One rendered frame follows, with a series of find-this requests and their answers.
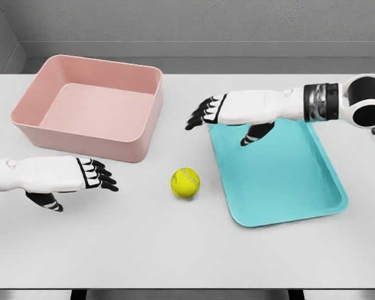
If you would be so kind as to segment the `blue tray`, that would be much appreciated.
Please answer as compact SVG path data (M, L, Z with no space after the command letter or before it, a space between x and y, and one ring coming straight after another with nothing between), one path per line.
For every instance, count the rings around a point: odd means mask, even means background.
M249 127L209 125L229 212L253 228L338 214L348 195L313 127L278 119L264 138L241 146Z

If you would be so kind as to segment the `pink basket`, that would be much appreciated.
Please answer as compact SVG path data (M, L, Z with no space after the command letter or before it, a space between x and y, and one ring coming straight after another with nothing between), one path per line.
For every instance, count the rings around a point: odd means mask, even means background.
M37 72L11 121L41 148L138 163L162 104L156 67L56 55Z

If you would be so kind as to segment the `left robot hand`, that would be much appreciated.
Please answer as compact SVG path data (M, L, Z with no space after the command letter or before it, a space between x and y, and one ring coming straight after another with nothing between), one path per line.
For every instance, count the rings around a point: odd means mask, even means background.
M74 156L35 157L23 161L26 171L21 188L38 206L63 212L56 193L75 193L83 189L119 191L106 166L95 159Z

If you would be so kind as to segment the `yellow tennis ball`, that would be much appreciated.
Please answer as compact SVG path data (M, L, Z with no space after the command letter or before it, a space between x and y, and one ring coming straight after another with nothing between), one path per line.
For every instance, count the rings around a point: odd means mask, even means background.
M191 198L199 191L201 182L195 170L184 167L172 175L170 185L177 197Z

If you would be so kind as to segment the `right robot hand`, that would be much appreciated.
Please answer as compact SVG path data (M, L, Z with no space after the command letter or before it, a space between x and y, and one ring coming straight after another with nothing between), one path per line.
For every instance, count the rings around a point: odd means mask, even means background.
M233 91L211 96L192 112L185 130L190 131L203 124L248 124L250 127L240 142L241 146L247 146L262 139L274 128L276 115L267 102L271 98L266 91Z

